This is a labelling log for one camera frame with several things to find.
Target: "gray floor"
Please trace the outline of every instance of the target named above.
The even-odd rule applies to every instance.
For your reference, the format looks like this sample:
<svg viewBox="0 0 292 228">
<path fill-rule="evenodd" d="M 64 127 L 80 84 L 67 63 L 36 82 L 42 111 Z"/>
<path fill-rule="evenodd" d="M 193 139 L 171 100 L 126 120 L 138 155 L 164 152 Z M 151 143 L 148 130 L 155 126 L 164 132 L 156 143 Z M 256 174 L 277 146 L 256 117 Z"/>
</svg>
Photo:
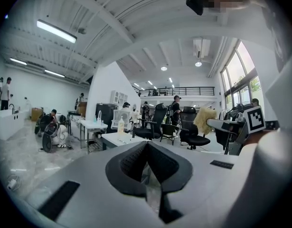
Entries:
<svg viewBox="0 0 292 228">
<path fill-rule="evenodd" d="M 86 155 L 86 148 L 81 149 L 77 139 L 69 137 L 73 150 L 54 149 L 53 153 L 40 152 L 41 138 L 34 134 L 35 122 L 26 120 L 24 127 L 7 141 L 0 140 L 0 179 L 6 187 L 8 181 L 17 178 L 17 190 L 14 192 L 25 198 L 38 184 L 51 176 L 59 169 L 65 167 L 75 159 Z M 207 138 L 211 143 L 202 146 L 203 149 L 212 152 L 221 152 L 223 148 L 216 142 L 214 133 Z M 92 154 L 100 151 L 101 141 L 95 146 Z M 171 144 L 170 140 L 162 140 L 163 143 Z M 174 146 L 186 149 L 188 146 L 180 145 L 180 139 L 175 139 Z M 160 185 L 153 173 L 147 187 L 149 205 L 158 212 L 160 201 Z"/>
</svg>

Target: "air conditioner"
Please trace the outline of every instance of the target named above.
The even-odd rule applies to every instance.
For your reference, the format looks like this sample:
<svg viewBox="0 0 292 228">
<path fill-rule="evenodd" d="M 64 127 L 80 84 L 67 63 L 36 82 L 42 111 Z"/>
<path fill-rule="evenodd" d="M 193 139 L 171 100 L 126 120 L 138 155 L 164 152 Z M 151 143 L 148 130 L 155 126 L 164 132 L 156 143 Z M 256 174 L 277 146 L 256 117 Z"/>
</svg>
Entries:
<svg viewBox="0 0 292 228">
<path fill-rule="evenodd" d="M 204 58 L 208 56 L 210 49 L 210 40 L 207 39 L 193 39 L 193 56 L 197 58 Z"/>
</svg>

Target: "ceiling light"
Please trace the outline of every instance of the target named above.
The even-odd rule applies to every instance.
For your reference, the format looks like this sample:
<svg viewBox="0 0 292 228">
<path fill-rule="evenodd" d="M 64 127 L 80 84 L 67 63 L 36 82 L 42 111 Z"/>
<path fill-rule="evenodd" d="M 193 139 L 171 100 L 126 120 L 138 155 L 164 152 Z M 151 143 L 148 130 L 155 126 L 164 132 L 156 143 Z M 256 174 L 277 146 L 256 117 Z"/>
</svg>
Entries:
<svg viewBox="0 0 292 228">
<path fill-rule="evenodd" d="M 66 31 L 64 31 L 60 28 L 55 27 L 54 25 L 50 25 L 50 24 L 48 24 L 40 19 L 37 21 L 36 25 L 38 28 L 44 29 L 48 32 L 51 32 L 51 33 L 53 33 L 53 34 L 55 34 L 63 39 L 66 39 L 72 43 L 76 42 L 77 37 L 67 33 Z"/>
<path fill-rule="evenodd" d="M 49 73 L 49 74 L 54 74 L 54 75 L 56 75 L 56 76 L 59 76 L 59 77 L 65 77 L 65 76 L 63 76 L 63 75 L 61 75 L 61 74 L 57 74 L 57 73 L 54 73 L 54 72 L 51 72 L 51 71 L 49 71 L 49 70 L 45 70 L 45 72 L 46 73 Z"/>
<path fill-rule="evenodd" d="M 25 62 L 22 62 L 22 61 L 19 61 L 19 60 L 13 59 L 13 58 L 10 58 L 10 60 L 13 61 L 13 62 L 21 63 L 21 64 L 23 64 L 23 65 L 26 65 L 26 64 L 27 64 L 27 63 L 25 63 Z"/>
</svg>

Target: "plastic bottle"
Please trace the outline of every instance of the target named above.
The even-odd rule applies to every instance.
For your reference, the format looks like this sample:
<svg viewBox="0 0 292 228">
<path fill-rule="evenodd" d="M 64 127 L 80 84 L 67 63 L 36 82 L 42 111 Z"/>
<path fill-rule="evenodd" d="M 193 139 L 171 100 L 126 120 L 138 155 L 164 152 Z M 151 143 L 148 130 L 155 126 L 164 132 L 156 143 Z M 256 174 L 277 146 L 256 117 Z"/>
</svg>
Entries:
<svg viewBox="0 0 292 228">
<path fill-rule="evenodd" d="M 123 121 L 121 117 L 121 119 L 118 121 L 117 133 L 123 133 L 124 125 L 125 125 L 125 122 Z"/>
</svg>

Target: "fluffy cushion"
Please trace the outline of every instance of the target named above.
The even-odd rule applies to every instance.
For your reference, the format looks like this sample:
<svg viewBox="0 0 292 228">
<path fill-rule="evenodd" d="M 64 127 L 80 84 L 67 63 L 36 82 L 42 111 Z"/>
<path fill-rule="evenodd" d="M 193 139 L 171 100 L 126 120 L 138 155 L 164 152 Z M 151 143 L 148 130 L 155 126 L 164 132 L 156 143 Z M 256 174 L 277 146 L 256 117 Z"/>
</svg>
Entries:
<svg viewBox="0 0 292 228">
<path fill-rule="evenodd" d="M 198 127 L 198 130 L 207 135 L 211 131 L 211 127 L 207 125 L 207 119 L 216 119 L 217 111 L 209 108 L 201 107 L 193 124 Z"/>
</svg>

